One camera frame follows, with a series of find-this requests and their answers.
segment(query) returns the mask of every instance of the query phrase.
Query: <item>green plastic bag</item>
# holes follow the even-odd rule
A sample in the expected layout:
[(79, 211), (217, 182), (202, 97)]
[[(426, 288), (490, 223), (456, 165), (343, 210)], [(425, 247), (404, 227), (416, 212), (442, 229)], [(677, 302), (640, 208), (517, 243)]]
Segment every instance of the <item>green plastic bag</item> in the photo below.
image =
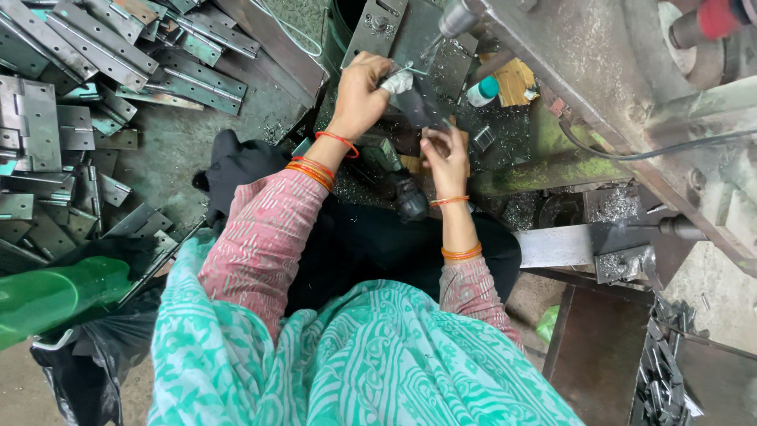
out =
[(557, 322), (557, 313), (560, 312), (560, 305), (550, 306), (539, 320), (536, 326), (536, 334), (548, 345), (552, 340), (552, 332), (555, 330)]

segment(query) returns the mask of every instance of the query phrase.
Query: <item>pile of metal pieces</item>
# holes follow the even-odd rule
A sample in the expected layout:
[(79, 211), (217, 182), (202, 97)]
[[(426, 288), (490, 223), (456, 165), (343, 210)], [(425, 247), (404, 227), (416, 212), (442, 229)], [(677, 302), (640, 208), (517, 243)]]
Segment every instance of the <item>pile of metal pieces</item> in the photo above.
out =
[(672, 426), (692, 424), (694, 417), (702, 415), (687, 395), (684, 377), (675, 361), (681, 340), (678, 330), (696, 334), (695, 317), (696, 309), (685, 301), (670, 304), (657, 297), (637, 376), (634, 411), (643, 414), (632, 418), (642, 418), (643, 424)]
[(0, 248), (44, 265), (87, 240), (157, 236), (162, 265), (177, 244), (157, 209), (110, 230), (102, 217), (132, 192), (113, 178), (138, 146), (132, 101), (237, 115), (247, 85), (212, 68), (260, 45), (202, 0), (0, 0), (0, 12)]

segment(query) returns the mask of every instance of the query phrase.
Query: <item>black cable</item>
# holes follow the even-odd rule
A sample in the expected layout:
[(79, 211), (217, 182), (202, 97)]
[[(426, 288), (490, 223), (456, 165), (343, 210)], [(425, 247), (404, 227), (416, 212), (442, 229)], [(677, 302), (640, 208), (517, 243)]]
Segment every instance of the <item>black cable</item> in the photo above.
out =
[(606, 152), (599, 152), (594, 148), (584, 145), (580, 140), (578, 140), (578, 138), (570, 130), (570, 123), (565, 118), (560, 119), (560, 129), (565, 134), (565, 137), (567, 137), (568, 140), (571, 141), (573, 145), (576, 145), (578, 148), (581, 148), (584, 151), (591, 153), (591, 155), (595, 155), (600, 158), (606, 158), (608, 160), (615, 160), (615, 161), (646, 160), (648, 158), (657, 157), (659, 155), (670, 154), (672, 152), (686, 151), (687, 149), (694, 149), (694, 148), (704, 146), (704, 145), (714, 145), (716, 143), (728, 143), (730, 142), (731, 139), (757, 133), (757, 130), (744, 130), (743, 132), (736, 132), (736, 133), (732, 133), (726, 136), (712, 136), (712, 137), (706, 137), (706, 138), (698, 139), (698, 140), (691, 140), (689, 142), (679, 143), (678, 145), (668, 146), (662, 149), (657, 149), (656, 151), (644, 152), (642, 154), (614, 155), (614, 154), (607, 154)]

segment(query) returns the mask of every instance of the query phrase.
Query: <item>woman's left hand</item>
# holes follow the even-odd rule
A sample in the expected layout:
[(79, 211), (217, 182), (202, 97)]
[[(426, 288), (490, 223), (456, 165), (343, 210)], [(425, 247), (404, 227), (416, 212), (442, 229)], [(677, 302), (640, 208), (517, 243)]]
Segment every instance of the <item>woman's left hand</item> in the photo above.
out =
[(354, 141), (384, 114), (389, 91), (376, 89), (376, 80), (391, 68), (382, 56), (361, 52), (341, 73), (339, 95), (331, 123), (326, 131)]

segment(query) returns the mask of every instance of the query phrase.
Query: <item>woman's right hand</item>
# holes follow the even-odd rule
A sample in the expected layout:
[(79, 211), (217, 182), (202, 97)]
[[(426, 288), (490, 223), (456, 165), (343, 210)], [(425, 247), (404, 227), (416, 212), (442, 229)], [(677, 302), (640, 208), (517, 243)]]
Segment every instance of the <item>woman's right hand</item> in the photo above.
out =
[[(435, 139), (435, 142), (440, 143), (441, 149), (437, 149), (430, 139)], [(431, 168), (434, 174), (436, 198), (464, 196), (468, 180), (466, 177), (468, 153), (463, 146), (463, 135), (460, 134), (460, 130), (457, 127), (450, 127), (447, 131), (423, 129), (421, 150), (427, 158), (423, 166)]]

